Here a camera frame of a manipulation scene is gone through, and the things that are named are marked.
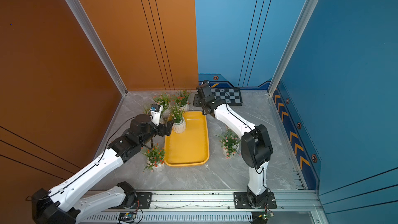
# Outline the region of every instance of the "aluminum frame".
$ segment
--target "aluminum frame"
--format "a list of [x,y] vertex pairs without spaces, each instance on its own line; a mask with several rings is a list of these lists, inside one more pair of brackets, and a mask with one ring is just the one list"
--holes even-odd
[[84,8],[79,0],[65,0],[73,12],[73,15],[76,17],[80,26],[82,27],[84,33],[86,34],[88,40],[93,46],[94,50],[97,52],[97,55],[101,59],[103,65],[111,76],[113,82],[115,83],[119,92],[124,96],[127,94],[127,87],[125,86],[122,78],[115,65],[113,64],[111,58],[109,57],[108,52],[106,51],[104,45],[101,42],[100,37],[98,36],[94,26],[92,25],[90,19],[88,18]]
[[278,85],[280,79],[282,78],[283,72],[285,72],[285,69],[287,67],[287,64],[290,61],[290,58],[293,55],[293,52],[296,49],[297,44],[299,43],[299,40],[301,38],[301,35],[304,32],[305,27],[307,26],[308,21],[311,18],[312,13],[314,12],[314,9],[316,7],[316,4],[318,3],[318,0],[306,0],[300,15],[297,19],[296,25],[293,29],[293,32],[289,38],[289,41],[287,42],[285,51],[282,54],[281,60],[279,61],[278,66],[276,67],[276,71],[272,77],[271,83],[268,87],[268,95],[272,96],[276,86]]

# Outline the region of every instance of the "yellow chevron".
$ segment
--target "yellow chevron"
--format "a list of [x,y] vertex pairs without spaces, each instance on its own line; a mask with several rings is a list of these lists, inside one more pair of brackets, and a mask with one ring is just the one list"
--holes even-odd
[[284,115],[289,116],[289,114],[287,114],[287,112],[282,111],[282,122],[283,122],[283,116]]
[[299,138],[299,137],[297,137],[296,133],[290,132],[290,143],[292,143],[292,136],[296,137],[296,138]]
[[279,95],[275,95],[275,105],[276,105],[276,98],[281,98]]
[[300,169],[302,170],[302,163],[305,162],[308,166],[311,166],[310,163],[303,157],[300,157]]
[[278,112],[281,112],[281,107],[284,107],[285,105],[282,103],[278,103]]
[[296,154],[296,156],[297,156],[297,148],[299,148],[299,149],[301,149],[302,151],[304,151],[303,148],[302,148],[301,146],[299,146],[298,144],[295,144],[295,154]]

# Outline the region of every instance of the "checkerboard mat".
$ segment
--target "checkerboard mat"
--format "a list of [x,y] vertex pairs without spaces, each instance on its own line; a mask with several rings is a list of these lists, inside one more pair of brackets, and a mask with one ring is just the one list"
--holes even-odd
[[242,106],[242,95],[240,89],[235,88],[211,88],[216,99],[222,98],[230,106]]

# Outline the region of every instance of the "white pot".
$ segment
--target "white pot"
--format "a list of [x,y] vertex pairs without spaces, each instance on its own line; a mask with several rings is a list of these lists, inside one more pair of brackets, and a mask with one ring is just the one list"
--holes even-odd
[[158,165],[157,167],[154,167],[154,169],[155,169],[155,171],[156,172],[161,172],[163,169],[164,169],[164,163],[163,164],[161,164],[161,165]]
[[[232,146],[232,148],[236,149],[236,154],[238,153],[238,149],[239,149],[239,144],[236,144],[234,146]],[[222,153],[224,154],[225,157],[227,157],[226,155],[226,149],[222,148]]]
[[179,107],[179,109],[184,111],[184,112],[187,112],[187,111],[189,111],[189,105],[186,104],[185,106]]
[[173,124],[173,131],[175,133],[182,133],[185,131],[186,127],[187,127],[187,124],[185,122],[185,119],[182,118],[182,122]]

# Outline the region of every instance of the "robotic arm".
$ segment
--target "robotic arm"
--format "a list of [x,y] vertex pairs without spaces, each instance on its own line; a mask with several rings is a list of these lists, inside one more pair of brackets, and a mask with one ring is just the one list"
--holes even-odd
[[110,207],[120,204],[132,206],[137,196],[127,182],[118,183],[106,192],[80,198],[109,172],[137,154],[151,138],[171,134],[173,121],[166,125],[159,123],[162,110],[163,106],[152,104],[150,115],[134,117],[130,128],[94,161],[50,191],[40,189],[34,193],[32,217],[35,223],[74,224]]
[[[204,81],[197,87],[194,106],[202,107],[203,114],[210,114],[224,122],[241,138],[242,157],[249,169],[247,200],[253,208],[264,207],[266,196],[266,169],[273,153],[268,131],[262,124],[256,126],[234,112],[224,100],[216,99],[209,84]],[[134,206],[137,195],[127,182],[118,183],[112,189],[81,198],[90,188],[123,163],[127,162],[154,136],[169,136],[173,121],[160,124],[163,107],[152,104],[150,115],[139,114],[130,128],[116,138],[94,161],[75,175],[51,190],[38,190],[32,196],[32,217],[36,224],[75,224],[110,207]]]
[[222,99],[212,94],[208,81],[203,81],[197,88],[193,105],[202,107],[203,114],[210,114],[224,122],[241,140],[242,158],[249,169],[248,201],[254,208],[265,204],[266,171],[268,161],[273,153],[271,140],[264,125],[256,126],[234,112]]

